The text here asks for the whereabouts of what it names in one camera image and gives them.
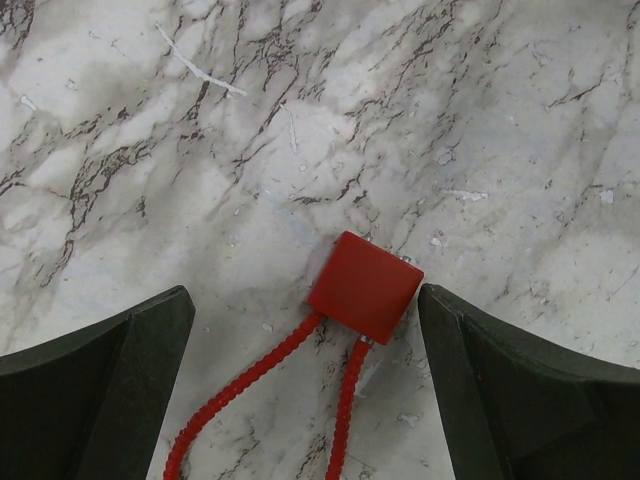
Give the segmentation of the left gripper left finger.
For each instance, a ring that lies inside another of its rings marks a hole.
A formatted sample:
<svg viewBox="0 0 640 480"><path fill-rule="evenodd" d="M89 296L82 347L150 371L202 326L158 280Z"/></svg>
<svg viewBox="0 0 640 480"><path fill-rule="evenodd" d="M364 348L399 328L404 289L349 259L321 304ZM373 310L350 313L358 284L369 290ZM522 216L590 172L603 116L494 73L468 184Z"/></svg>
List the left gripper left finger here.
<svg viewBox="0 0 640 480"><path fill-rule="evenodd" d="M3 356L2 478L145 478L194 316L175 286Z"/></svg>

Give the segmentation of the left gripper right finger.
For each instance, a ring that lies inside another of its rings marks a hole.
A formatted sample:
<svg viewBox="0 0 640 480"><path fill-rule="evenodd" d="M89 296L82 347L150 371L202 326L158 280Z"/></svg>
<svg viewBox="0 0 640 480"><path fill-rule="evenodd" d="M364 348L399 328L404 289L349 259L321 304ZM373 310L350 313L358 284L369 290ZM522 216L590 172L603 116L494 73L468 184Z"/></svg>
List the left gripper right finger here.
<svg viewBox="0 0 640 480"><path fill-rule="evenodd" d="M418 298L458 479L636 479L639 372L497 319L445 288Z"/></svg>

